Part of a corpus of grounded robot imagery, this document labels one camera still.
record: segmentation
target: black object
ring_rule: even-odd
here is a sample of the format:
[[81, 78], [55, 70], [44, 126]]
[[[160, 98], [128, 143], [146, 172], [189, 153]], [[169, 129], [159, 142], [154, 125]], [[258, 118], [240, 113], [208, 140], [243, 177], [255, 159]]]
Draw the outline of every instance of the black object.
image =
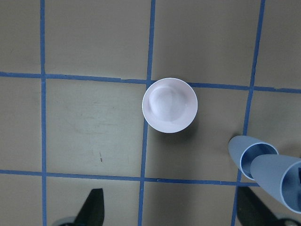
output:
[[102, 226], [104, 221], [103, 189], [92, 189], [73, 223], [60, 226]]
[[301, 226], [293, 219], [278, 219], [249, 187], [238, 187], [237, 217], [243, 226]]

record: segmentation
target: light blue cup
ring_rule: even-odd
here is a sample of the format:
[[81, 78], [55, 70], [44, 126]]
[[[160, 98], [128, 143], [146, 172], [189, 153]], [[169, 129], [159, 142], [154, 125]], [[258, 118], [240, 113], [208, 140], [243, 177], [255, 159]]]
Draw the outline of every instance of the light blue cup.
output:
[[233, 137], [229, 141], [228, 151], [237, 167], [250, 180], [254, 180], [250, 172], [251, 162], [257, 156], [263, 154], [278, 155], [278, 151], [274, 146], [249, 136]]
[[301, 159], [267, 154], [256, 157], [251, 174], [267, 193], [295, 213], [301, 213]]

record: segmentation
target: grid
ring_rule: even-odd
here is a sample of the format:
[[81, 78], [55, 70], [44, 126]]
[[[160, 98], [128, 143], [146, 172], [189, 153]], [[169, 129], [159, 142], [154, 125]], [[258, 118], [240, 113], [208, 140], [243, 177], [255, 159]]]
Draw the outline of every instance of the grid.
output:
[[[155, 82], [154, 80], [151, 79], [153, 40], [154, 40], [154, 32], [155, 32], [155, 8], [156, 8], [156, 0], [151, 0], [148, 66], [147, 66], [147, 78], [145, 80], [140, 80], [140, 79], [124, 80], [124, 79], [109, 78], [109, 77], [46, 74], [45, 73], [45, 1], [44, 0], [40, 0], [40, 61], [41, 61], [40, 74], [0, 72], [1, 77], [39, 78], [41, 80], [42, 171], [41, 172], [30, 172], [30, 171], [0, 169], [0, 174], [31, 175], [31, 176], [39, 176], [42, 178], [43, 226], [47, 225], [47, 177], [139, 181], [140, 182], [140, 193], [139, 193], [139, 208], [138, 208], [138, 222], [137, 222], [138, 226], [142, 225], [142, 219], [143, 219], [143, 196], [144, 196], [144, 183], [145, 182], [235, 186], [236, 191], [235, 191], [235, 196], [234, 196], [231, 226], [235, 225], [235, 218], [236, 218], [236, 211], [237, 211], [237, 207], [236, 207], [237, 188], [239, 186], [258, 186], [256, 183], [241, 182], [242, 174], [241, 174], [240, 170], [238, 170], [236, 182], [217, 181], [217, 180], [167, 179], [167, 178], [157, 179], [157, 178], [145, 177], [146, 147], [147, 147], [147, 133], [148, 133], [148, 123], [146, 122], [146, 120], [144, 120], [144, 126], [143, 126], [143, 147], [142, 147], [140, 177], [120, 177], [120, 176], [83, 175], [83, 174], [65, 174], [65, 173], [49, 173], [49, 172], [47, 172], [47, 160], [46, 160], [46, 142], [47, 142], [46, 141], [46, 86], [47, 86], [47, 79], [145, 84], [146, 89], [147, 89], [152, 83]], [[251, 108], [252, 97], [253, 97], [254, 91], [301, 93], [301, 89], [287, 89], [287, 88], [276, 89], [273, 87], [259, 87], [259, 86], [254, 85], [255, 75], [256, 75], [256, 63], [257, 63], [259, 44], [260, 44], [260, 38], [261, 38], [261, 28], [262, 28], [262, 22], [263, 22], [263, 16], [264, 16], [264, 8], [265, 8], [265, 0], [261, 0], [258, 25], [257, 25], [257, 34], [256, 34], [256, 40], [255, 40], [255, 48], [254, 48], [254, 54], [253, 54], [252, 73], [250, 76], [250, 85], [249, 86], [189, 82], [189, 85], [192, 87], [195, 87], [195, 88], [233, 89], [233, 90], [248, 91], [248, 98], [247, 98], [247, 103], [246, 103], [246, 112], [245, 112], [245, 119], [244, 119], [244, 126], [243, 126], [243, 135], [247, 135], [250, 108]]]

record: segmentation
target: cup opening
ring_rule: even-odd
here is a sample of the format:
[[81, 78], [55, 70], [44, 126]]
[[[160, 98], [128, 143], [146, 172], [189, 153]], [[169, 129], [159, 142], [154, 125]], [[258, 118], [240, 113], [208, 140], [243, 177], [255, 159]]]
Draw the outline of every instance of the cup opening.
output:
[[257, 156], [263, 154], [278, 154], [278, 152], [273, 146], [265, 143], [254, 144], [245, 150], [240, 164], [243, 174], [247, 178], [254, 180], [250, 171], [251, 163]]
[[292, 211], [301, 213], [301, 183], [300, 183], [301, 161], [292, 165], [285, 173], [281, 193], [284, 203]]

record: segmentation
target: cup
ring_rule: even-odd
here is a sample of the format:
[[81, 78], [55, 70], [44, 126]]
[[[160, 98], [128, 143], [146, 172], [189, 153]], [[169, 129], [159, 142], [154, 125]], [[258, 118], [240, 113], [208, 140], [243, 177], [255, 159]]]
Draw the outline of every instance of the cup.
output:
[[251, 162], [257, 156], [263, 154], [278, 155], [278, 151], [274, 146], [249, 136], [233, 137], [229, 141], [228, 151], [237, 167], [250, 180], [254, 180], [250, 172]]
[[251, 164], [251, 174], [267, 193], [295, 213], [301, 213], [301, 159], [265, 154]]
[[142, 101], [143, 115], [150, 126], [164, 133], [176, 133], [188, 127], [198, 110], [198, 100], [186, 82], [165, 78], [153, 83]]

